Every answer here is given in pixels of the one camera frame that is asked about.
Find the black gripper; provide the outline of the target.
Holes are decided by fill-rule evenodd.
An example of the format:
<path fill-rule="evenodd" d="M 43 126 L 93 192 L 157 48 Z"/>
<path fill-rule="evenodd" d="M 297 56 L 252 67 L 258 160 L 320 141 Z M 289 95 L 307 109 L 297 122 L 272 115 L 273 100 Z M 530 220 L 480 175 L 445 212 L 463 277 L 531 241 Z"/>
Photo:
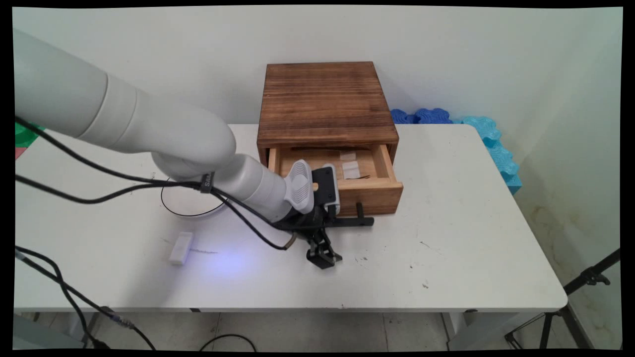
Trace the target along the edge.
<path fill-rule="evenodd" d="M 291 208 L 290 212 L 275 222 L 274 227 L 282 231 L 313 232 L 322 227 L 324 228 L 343 228 L 348 227 L 349 222 L 346 219 L 338 219 L 335 216 L 338 205 L 320 205 L 315 206 L 309 213 L 300 213 Z M 331 245 L 331 241 L 326 232 L 315 232 L 308 239 L 309 249 L 306 254 L 307 260 L 320 269 L 334 267 L 336 263 L 342 261 L 342 256 L 335 252 Z"/>

